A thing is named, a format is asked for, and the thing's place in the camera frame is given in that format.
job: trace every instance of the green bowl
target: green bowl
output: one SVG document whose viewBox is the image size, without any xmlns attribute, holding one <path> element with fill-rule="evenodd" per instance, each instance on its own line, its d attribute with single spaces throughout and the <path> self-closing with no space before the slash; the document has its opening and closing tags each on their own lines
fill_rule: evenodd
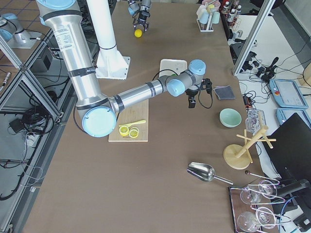
<svg viewBox="0 0 311 233">
<path fill-rule="evenodd" d="M 242 122 L 240 113 L 232 108 L 225 108 L 219 114 L 220 122 L 229 128 L 236 127 Z"/>
</svg>

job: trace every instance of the brown table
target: brown table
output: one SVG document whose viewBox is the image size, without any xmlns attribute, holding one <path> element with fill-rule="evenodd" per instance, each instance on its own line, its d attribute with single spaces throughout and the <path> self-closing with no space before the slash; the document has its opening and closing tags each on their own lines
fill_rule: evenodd
<svg viewBox="0 0 311 233">
<path fill-rule="evenodd" d="M 227 184 L 200 181 L 187 173 L 188 163 L 212 165 L 216 174 L 244 186 L 254 177 L 234 170 L 223 159 L 229 144 L 243 144 L 237 133 L 244 123 L 226 128 L 219 121 L 224 108 L 246 112 L 221 23 L 213 33 L 200 33 L 197 4 L 152 3 L 150 28 L 133 36 L 127 3 L 113 13 L 118 49 L 131 57 L 126 81 L 100 80 L 111 96 L 150 81 L 160 60 L 202 59 L 213 86 L 231 85 L 235 100 L 219 101 L 211 109 L 198 103 L 188 108 L 187 96 L 164 93 L 149 102 L 149 142 L 108 143 L 107 137 L 81 133 L 72 118 L 67 123 L 25 233 L 206 233 L 233 232 Z M 210 104 L 209 95 L 201 94 Z M 262 173 L 253 153 L 253 173 Z"/>
</svg>

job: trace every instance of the wooden mug tree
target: wooden mug tree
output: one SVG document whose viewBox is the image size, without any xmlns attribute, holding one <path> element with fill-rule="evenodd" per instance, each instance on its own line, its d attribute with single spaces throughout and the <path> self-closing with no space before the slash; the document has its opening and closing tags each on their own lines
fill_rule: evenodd
<svg viewBox="0 0 311 233">
<path fill-rule="evenodd" d="M 249 148 L 256 142 L 266 142 L 270 148 L 273 148 L 271 142 L 275 142 L 276 139 L 269 139 L 266 136 L 268 126 L 261 125 L 258 132 L 252 137 L 248 138 L 246 130 L 244 130 L 244 136 L 237 134 L 237 137 L 244 138 L 244 146 L 231 144 L 224 150 L 224 159 L 226 163 L 234 169 L 245 169 L 250 163 L 253 163 L 252 157 L 249 153 Z"/>
</svg>

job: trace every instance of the black monitor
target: black monitor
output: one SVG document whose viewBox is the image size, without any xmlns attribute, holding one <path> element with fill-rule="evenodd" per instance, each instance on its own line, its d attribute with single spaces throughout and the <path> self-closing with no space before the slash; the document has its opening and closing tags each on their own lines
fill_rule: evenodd
<svg viewBox="0 0 311 233">
<path fill-rule="evenodd" d="M 281 180 L 286 184 L 302 179 L 311 183 L 311 129 L 300 116 L 293 114 L 269 138 L 276 139 L 273 149 L 266 143 L 264 146 Z M 292 195 L 311 220 L 311 189 L 303 188 Z"/>
</svg>

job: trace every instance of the screen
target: screen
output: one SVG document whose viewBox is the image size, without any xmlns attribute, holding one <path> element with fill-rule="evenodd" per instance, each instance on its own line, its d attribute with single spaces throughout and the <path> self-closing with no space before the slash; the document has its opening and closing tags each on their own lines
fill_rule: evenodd
<svg viewBox="0 0 311 233">
<path fill-rule="evenodd" d="M 297 113 L 285 121 L 269 138 L 273 149 L 264 143 L 265 149 L 282 180 L 307 179 L 311 182 L 311 129 Z M 293 193 L 308 219 L 311 219 L 311 189 Z"/>
<path fill-rule="evenodd" d="M 289 109 L 289 110 L 283 110 L 283 113 L 284 113 L 286 119 L 290 118 L 294 113 L 297 113 L 301 117 L 301 119 L 303 119 L 303 121 L 310 127 L 310 124 L 309 124 L 309 122 L 308 122 L 303 111 L 297 111 L 295 109 L 293 109 L 293 110 Z"/>
<path fill-rule="evenodd" d="M 275 83 L 286 105 L 304 105 L 293 82 L 275 81 Z"/>
</svg>

